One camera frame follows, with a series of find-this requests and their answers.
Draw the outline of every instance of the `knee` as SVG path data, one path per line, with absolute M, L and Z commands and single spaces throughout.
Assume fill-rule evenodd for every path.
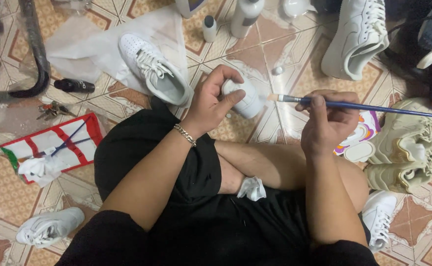
M 346 191 L 351 198 L 355 210 L 360 213 L 364 208 L 369 196 L 369 185 L 367 176 L 355 163 L 342 157 L 336 156 L 339 173 Z

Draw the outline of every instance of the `small bottle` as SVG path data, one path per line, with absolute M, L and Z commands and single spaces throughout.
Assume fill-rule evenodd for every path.
M 216 20 L 212 16 L 206 16 L 203 20 L 203 37 L 207 43 L 216 40 L 217 26 Z
M 231 33 L 236 38 L 245 38 L 250 27 L 264 8 L 265 0 L 238 0 L 231 21 Z
M 95 92 L 95 85 L 89 82 L 73 80 L 73 79 L 62 79 L 55 81 L 55 88 L 61 89 L 65 92 L 81 92 L 81 93 L 93 93 Z

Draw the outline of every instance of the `silver chain bracelet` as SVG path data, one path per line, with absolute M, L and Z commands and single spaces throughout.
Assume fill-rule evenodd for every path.
M 193 138 L 188 135 L 188 133 L 182 128 L 182 126 L 180 126 L 179 124 L 175 124 L 175 126 L 173 126 L 174 129 L 176 129 L 178 132 L 180 132 L 180 134 L 182 134 L 185 139 L 188 140 L 189 143 L 191 143 L 192 147 L 196 147 L 196 141 L 193 140 Z

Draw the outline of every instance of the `black bottle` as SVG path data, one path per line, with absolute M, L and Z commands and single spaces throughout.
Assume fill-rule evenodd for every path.
M 61 89 L 65 92 L 82 92 L 82 93 L 93 93 L 95 92 L 95 85 L 89 82 L 73 80 L 73 79 L 62 79 L 55 81 L 55 88 Z

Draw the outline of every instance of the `keys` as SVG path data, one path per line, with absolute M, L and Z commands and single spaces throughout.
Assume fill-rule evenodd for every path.
M 45 121 L 48 121 L 56 118 L 58 115 L 77 117 L 76 114 L 70 112 L 65 106 L 60 105 L 56 101 L 39 106 L 39 112 L 42 114 L 37 118 L 37 120 L 45 118 Z

